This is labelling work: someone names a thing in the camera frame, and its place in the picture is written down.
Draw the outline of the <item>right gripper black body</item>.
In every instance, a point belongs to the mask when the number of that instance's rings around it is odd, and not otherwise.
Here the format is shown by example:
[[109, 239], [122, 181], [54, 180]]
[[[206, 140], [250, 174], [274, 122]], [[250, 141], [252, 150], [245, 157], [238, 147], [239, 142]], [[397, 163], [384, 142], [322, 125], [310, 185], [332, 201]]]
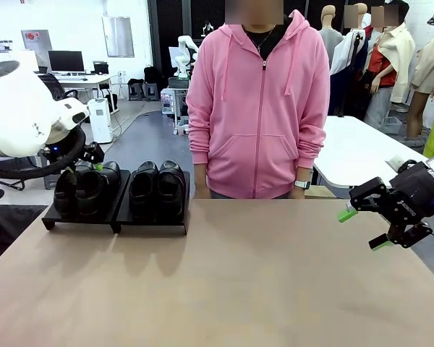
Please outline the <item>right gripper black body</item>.
[[434, 168], [425, 162], [408, 160], [390, 180], [392, 199], [383, 218], [389, 223], [419, 223], [434, 216]]

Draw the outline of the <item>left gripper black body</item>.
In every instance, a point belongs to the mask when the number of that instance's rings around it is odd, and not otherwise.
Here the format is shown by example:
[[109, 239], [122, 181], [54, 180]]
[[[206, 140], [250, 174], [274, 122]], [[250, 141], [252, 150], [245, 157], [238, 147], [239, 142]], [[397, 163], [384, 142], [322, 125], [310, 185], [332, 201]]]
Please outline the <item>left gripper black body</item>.
[[48, 163], [71, 163], [72, 157], [69, 153], [72, 150], [72, 145], [65, 142], [57, 142], [47, 144], [42, 150], [39, 151], [39, 156], [46, 159]]

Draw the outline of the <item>black leather shoe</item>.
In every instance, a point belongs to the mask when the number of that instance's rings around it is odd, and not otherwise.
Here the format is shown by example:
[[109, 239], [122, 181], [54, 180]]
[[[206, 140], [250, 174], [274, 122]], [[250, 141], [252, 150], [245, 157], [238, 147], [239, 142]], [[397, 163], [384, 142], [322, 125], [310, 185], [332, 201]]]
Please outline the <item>black leather shoe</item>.
[[89, 169], [80, 174], [75, 199], [79, 215], [90, 216], [106, 210], [121, 184], [119, 164], [109, 161], [100, 171]]
[[173, 160], [165, 160], [158, 172], [158, 209], [166, 220], [181, 220], [186, 193], [185, 175]]
[[158, 168], [153, 161], [145, 161], [134, 172], [129, 186], [129, 210], [134, 218], [154, 218], [157, 181]]
[[79, 176], [77, 172], [64, 171], [54, 190], [54, 208], [62, 217], [73, 216], [76, 212], [76, 190]]

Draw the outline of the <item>person's left forearm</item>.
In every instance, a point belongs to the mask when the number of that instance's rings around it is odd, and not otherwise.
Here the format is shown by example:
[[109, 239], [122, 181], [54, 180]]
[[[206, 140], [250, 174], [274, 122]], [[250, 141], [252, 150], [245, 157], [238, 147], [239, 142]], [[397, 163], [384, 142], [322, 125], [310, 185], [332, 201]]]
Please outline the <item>person's left forearm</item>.
[[297, 181], [307, 182], [310, 180], [310, 172], [313, 168], [314, 160], [318, 157], [326, 133], [323, 126], [306, 124], [300, 129], [297, 160]]

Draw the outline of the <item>person's right forearm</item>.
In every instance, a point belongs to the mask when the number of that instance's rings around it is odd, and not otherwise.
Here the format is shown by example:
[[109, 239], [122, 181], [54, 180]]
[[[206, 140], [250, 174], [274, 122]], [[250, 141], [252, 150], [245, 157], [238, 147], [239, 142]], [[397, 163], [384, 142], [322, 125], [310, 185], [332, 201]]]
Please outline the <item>person's right forearm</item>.
[[210, 150], [209, 120], [190, 116], [189, 121], [189, 141], [192, 162], [195, 165], [207, 165]]

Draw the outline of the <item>white work table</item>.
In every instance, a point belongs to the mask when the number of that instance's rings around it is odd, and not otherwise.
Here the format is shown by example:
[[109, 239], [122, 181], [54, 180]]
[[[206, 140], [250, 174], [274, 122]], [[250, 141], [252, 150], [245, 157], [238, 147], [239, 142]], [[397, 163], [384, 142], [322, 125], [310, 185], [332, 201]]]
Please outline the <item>white work table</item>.
[[375, 177], [389, 186], [396, 175], [389, 160], [426, 160], [424, 155], [351, 116], [327, 116], [324, 131], [326, 138], [314, 168], [336, 188], [359, 186]]

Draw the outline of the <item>black mesh office chair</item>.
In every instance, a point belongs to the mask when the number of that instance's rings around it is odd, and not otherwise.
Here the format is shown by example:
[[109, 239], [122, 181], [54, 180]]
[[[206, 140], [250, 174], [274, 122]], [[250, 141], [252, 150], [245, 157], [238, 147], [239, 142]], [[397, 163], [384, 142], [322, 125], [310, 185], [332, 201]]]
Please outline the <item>black mesh office chair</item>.
[[66, 91], [53, 74], [39, 74], [38, 77], [44, 83], [44, 85], [49, 89], [55, 101], [63, 100], [66, 98], [78, 99], [78, 91], [77, 90]]

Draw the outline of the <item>grey storage crate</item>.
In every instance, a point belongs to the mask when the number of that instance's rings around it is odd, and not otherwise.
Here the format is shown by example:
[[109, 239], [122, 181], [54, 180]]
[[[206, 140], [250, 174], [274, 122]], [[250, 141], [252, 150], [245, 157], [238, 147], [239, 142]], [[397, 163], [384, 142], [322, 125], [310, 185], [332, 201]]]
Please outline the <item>grey storage crate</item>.
[[401, 130], [402, 122], [395, 116], [387, 116], [381, 127], [380, 130], [384, 134], [390, 134], [395, 135], [398, 134]]

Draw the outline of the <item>white office desk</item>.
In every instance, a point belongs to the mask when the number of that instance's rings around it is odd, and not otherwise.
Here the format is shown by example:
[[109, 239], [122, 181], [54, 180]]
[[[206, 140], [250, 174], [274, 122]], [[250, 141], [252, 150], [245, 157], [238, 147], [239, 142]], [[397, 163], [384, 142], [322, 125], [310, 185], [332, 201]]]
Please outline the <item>white office desk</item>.
[[83, 74], [76, 76], [69, 75], [54, 75], [61, 83], [62, 87], [68, 90], [85, 90], [88, 94], [90, 90], [96, 91], [96, 98], [108, 98], [108, 104], [111, 107], [111, 112], [116, 112], [117, 99], [114, 97], [111, 88], [111, 76], [109, 74]]

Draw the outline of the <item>black computer monitor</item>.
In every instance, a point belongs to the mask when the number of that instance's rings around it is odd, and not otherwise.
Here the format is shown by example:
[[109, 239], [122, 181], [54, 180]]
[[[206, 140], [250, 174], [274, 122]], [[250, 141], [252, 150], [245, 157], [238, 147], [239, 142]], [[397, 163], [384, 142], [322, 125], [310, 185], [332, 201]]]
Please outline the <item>black computer monitor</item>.
[[51, 70], [55, 72], [84, 72], [81, 51], [49, 51]]

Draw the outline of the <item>black backpack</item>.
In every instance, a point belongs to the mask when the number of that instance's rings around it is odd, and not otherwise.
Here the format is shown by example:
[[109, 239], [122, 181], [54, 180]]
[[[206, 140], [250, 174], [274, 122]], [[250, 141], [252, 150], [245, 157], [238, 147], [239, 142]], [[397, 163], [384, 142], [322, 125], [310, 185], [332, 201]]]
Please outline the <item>black backpack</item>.
[[162, 80], [161, 72], [153, 66], [144, 68], [144, 80], [148, 84], [158, 84]]

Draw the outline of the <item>mannequin with bucket hat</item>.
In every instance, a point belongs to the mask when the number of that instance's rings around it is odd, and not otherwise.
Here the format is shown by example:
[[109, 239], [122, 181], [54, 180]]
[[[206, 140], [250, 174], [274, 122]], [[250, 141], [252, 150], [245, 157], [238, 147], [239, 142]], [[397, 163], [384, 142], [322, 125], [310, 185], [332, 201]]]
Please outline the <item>mannequin with bucket hat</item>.
[[[434, 13], [427, 23], [434, 27]], [[407, 114], [407, 139], [415, 140], [421, 134], [423, 112], [434, 88], [434, 38], [417, 52], [411, 87], [414, 92]]]

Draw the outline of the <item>pink zip hoodie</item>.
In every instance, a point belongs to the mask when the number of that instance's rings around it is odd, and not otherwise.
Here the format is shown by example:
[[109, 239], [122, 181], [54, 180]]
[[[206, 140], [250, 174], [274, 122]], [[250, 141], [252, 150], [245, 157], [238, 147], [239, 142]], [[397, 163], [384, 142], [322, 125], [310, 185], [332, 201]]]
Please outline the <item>pink zip hoodie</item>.
[[324, 125], [330, 98], [328, 54], [320, 33], [294, 10], [277, 24], [266, 61], [244, 29], [224, 24], [200, 44], [186, 103], [189, 119], [210, 123], [206, 181], [230, 199], [276, 199], [297, 180], [300, 129]]

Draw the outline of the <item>mannequin in white navy jacket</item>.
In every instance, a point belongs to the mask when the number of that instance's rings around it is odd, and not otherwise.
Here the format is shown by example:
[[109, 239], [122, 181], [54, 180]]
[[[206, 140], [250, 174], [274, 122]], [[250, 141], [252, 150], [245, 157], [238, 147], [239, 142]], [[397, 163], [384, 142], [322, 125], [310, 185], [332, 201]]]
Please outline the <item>mannequin in white navy jacket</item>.
[[357, 55], [359, 55], [359, 61], [365, 57], [363, 52], [365, 51], [366, 33], [362, 27], [362, 20], [366, 13], [367, 5], [362, 2], [344, 6], [344, 29], [349, 31], [334, 49], [330, 70], [329, 116], [341, 113], [344, 98], [352, 85]]

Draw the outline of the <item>metal wall cabinet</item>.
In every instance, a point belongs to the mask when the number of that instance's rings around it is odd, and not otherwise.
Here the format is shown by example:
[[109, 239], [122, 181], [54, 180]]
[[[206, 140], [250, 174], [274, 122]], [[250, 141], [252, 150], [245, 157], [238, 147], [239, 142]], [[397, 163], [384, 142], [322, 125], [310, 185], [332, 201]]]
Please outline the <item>metal wall cabinet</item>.
[[102, 17], [107, 56], [133, 58], [135, 56], [129, 17]]

